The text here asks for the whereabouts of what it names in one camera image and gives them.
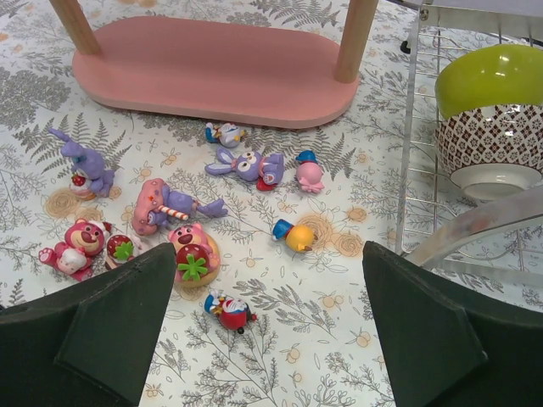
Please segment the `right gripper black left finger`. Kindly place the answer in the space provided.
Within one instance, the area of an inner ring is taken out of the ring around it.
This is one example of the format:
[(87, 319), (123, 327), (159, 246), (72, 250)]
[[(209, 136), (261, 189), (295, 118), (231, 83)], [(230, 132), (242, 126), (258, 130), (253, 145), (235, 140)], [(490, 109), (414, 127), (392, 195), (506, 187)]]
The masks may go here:
[(137, 406), (170, 299), (175, 249), (1, 312), (3, 406)]

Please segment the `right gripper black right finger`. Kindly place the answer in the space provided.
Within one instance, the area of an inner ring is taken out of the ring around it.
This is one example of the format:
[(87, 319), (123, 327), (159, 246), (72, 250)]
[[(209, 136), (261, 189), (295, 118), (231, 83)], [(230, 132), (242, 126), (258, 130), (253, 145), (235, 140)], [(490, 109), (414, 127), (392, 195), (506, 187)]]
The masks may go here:
[(378, 243), (364, 279), (399, 406), (540, 406), (542, 314), (424, 270)]

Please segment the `pink bear strawberry cake toy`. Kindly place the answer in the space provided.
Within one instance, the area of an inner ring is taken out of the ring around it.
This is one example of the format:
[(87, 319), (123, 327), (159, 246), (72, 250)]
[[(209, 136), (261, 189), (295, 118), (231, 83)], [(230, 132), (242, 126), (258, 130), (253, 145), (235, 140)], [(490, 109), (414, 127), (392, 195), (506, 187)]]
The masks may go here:
[(147, 250), (149, 245), (136, 235), (112, 235), (106, 242), (104, 266), (106, 270), (113, 270)]

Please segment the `purple bunny with strawberry cake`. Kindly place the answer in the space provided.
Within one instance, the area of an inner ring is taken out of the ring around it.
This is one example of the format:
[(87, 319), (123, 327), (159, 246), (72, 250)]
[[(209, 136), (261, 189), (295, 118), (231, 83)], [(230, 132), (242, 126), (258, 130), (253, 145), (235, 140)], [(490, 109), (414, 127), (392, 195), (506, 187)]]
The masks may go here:
[(115, 172), (106, 169), (104, 157), (94, 149), (84, 148), (60, 130), (50, 128), (48, 132), (64, 142), (60, 153), (73, 163), (71, 192), (82, 200), (108, 197)]

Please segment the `purple bunny with red bow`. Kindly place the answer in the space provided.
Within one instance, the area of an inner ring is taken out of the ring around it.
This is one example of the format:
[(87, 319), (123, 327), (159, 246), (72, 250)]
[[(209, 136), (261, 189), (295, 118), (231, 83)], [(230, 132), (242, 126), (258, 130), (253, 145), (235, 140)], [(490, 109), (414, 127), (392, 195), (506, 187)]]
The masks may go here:
[(262, 156), (255, 151), (242, 153), (235, 158), (232, 153), (223, 147), (216, 150), (219, 164), (207, 164), (205, 171), (213, 176), (235, 172), (245, 181), (255, 181), (260, 191), (273, 190), (282, 180), (284, 174), (284, 156), (272, 153)]

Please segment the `pink three-tier wooden shelf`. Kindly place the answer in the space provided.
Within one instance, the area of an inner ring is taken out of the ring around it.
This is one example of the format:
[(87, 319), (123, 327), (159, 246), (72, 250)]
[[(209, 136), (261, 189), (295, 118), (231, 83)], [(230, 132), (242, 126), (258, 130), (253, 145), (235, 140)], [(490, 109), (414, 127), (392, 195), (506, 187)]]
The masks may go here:
[(309, 32), (160, 16), (93, 30), (76, 1), (53, 9), (76, 45), (73, 73), (118, 109), (304, 129), (350, 106), (374, 1), (348, 7), (341, 42)]

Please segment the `pink bear holding white toy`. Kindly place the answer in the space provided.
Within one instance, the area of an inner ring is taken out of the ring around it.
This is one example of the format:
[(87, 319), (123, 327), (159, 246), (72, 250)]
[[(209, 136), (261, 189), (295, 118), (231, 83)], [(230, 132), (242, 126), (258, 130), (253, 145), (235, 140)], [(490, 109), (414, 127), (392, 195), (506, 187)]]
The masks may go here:
[(112, 225), (107, 221), (77, 219), (54, 248), (39, 251), (39, 261), (81, 282), (92, 276), (92, 258), (105, 247)]

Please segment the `pink bear on donut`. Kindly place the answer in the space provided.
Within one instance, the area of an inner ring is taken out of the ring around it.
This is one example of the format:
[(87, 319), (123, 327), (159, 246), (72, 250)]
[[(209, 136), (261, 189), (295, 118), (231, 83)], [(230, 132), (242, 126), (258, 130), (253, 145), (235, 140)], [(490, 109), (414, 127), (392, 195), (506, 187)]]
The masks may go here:
[(177, 286), (202, 287), (216, 279), (221, 265), (219, 249), (199, 223), (170, 231), (168, 239), (176, 250)]

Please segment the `red blue cat toy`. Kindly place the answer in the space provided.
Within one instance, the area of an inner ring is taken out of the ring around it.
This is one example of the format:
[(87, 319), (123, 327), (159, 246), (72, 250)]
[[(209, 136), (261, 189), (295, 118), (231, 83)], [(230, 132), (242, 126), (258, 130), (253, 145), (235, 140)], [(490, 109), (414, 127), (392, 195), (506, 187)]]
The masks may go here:
[(223, 327), (238, 334), (244, 334), (244, 328), (258, 319), (245, 301), (223, 291), (211, 290), (204, 301), (204, 310), (214, 315)]

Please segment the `metal dish rack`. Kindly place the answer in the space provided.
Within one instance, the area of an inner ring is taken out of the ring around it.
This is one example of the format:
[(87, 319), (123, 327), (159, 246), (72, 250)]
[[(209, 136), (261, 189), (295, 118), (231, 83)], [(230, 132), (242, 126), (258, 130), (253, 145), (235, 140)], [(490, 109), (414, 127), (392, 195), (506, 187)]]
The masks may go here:
[(542, 283), (542, 15), (424, 1), (397, 249), (466, 283)]

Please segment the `glass bowl rim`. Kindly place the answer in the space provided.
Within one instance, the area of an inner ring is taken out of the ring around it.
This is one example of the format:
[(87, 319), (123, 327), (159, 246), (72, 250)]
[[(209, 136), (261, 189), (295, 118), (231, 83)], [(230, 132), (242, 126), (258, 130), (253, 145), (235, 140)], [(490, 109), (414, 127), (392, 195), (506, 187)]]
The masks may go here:
[(406, 255), (431, 269), (459, 248), (479, 238), (542, 223), (542, 187), (534, 187), (478, 206), (440, 227)]

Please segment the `yellow round duck toy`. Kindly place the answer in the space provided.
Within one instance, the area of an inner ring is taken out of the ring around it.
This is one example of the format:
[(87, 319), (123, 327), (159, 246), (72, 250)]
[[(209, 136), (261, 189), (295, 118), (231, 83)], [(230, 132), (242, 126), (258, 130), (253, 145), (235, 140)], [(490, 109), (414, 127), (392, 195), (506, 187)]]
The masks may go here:
[(274, 241), (284, 239), (286, 245), (297, 253), (311, 251), (313, 243), (318, 240), (310, 227), (293, 225), (284, 219), (277, 221), (271, 234)]

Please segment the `brown patterned ceramic bowl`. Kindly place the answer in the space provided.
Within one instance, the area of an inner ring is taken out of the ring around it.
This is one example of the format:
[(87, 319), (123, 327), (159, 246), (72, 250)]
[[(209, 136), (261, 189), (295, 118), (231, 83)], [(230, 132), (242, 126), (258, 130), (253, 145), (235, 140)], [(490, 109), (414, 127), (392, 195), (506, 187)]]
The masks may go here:
[(470, 198), (491, 201), (542, 180), (542, 107), (500, 104), (451, 116), (437, 127), (441, 169)]

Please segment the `pink round duck toy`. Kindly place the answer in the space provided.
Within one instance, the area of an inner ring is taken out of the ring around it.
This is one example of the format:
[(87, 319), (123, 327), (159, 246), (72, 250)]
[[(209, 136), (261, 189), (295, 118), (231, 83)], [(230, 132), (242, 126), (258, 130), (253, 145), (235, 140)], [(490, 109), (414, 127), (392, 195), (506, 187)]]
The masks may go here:
[(298, 154), (296, 160), (299, 167), (296, 170), (296, 179), (304, 192), (319, 193), (322, 184), (323, 171), (317, 163), (316, 155), (311, 150), (305, 150)]

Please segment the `white blue penguin toy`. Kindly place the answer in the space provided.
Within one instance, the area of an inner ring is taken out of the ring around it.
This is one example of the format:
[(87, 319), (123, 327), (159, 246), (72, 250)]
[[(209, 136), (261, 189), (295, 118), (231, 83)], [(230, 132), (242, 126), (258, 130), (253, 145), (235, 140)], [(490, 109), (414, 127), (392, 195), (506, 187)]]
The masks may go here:
[(247, 134), (233, 123), (213, 125), (208, 122), (205, 127), (205, 137), (209, 143), (220, 143), (225, 148), (235, 148)]

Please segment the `green bowl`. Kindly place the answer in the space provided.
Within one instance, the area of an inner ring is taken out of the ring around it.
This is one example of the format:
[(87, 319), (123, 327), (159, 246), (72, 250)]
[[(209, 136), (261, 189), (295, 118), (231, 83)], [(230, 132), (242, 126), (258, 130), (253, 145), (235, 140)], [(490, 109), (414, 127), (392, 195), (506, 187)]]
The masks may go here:
[(445, 119), (495, 104), (541, 105), (542, 51), (517, 44), (472, 51), (441, 71), (434, 90)]

